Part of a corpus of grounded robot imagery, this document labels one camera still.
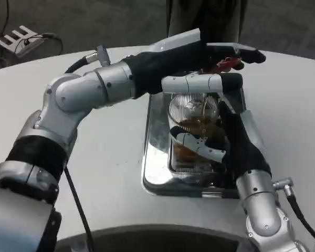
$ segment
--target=round table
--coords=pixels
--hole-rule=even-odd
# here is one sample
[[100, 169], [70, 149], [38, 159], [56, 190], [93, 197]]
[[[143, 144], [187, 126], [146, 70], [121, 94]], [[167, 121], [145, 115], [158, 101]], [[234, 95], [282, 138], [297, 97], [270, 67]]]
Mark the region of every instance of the round table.
[[[111, 48], [117, 62], [146, 47]], [[27, 62], [0, 70], [0, 163], [28, 116], [42, 107], [52, 78], [90, 52]], [[291, 176], [300, 207], [315, 229], [315, 60], [264, 52], [265, 63], [252, 64], [244, 77], [246, 106], [267, 146], [273, 179]], [[98, 67], [85, 66], [78, 74]], [[113, 107], [93, 110], [83, 120], [68, 163], [92, 231], [142, 224], [179, 224], [246, 237], [245, 215], [238, 200], [165, 197], [148, 194], [141, 185], [148, 95]], [[315, 242], [296, 219], [283, 193], [283, 209], [297, 237], [311, 250]], [[55, 205], [62, 214], [61, 241], [85, 231], [65, 176]]]

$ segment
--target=wall outlet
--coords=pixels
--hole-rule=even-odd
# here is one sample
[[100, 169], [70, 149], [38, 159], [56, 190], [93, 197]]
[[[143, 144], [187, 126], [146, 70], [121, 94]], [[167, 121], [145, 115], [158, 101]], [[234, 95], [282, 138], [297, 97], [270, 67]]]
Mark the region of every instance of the wall outlet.
[[35, 49], [37, 46], [44, 42], [43, 38], [31, 38], [28, 41], [30, 42], [28, 45], [24, 44], [24, 41], [31, 36], [37, 35], [36, 32], [29, 30], [27, 27], [21, 25], [18, 30], [12, 30], [12, 34], [14, 34], [14, 38], [10, 35], [5, 35], [4, 38], [6, 42], [0, 40], [0, 46], [4, 47], [10, 53], [15, 54], [18, 58], [22, 58], [31, 50]]

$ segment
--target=metal tray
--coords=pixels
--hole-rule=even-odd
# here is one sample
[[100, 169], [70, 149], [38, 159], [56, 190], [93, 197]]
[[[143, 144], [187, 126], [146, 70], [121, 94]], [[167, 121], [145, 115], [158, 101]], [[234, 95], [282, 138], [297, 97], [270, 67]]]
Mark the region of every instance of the metal tray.
[[[243, 90], [226, 95], [236, 112], [246, 109]], [[188, 197], [238, 198], [236, 189], [187, 184], [169, 169], [171, 140], [167, 107], [170, 94], [150, 96], [142, 162], [142, 184], [151, 194]]]

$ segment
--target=cable connector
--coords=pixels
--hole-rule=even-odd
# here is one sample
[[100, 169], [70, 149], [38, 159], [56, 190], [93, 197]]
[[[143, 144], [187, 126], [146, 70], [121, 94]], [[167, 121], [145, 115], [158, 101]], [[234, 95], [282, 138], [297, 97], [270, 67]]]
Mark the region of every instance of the cable connector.
[[96, 51], [97, 58], [103, 67], [111, 65], [110, 57], [105, 46], [98, 46]]

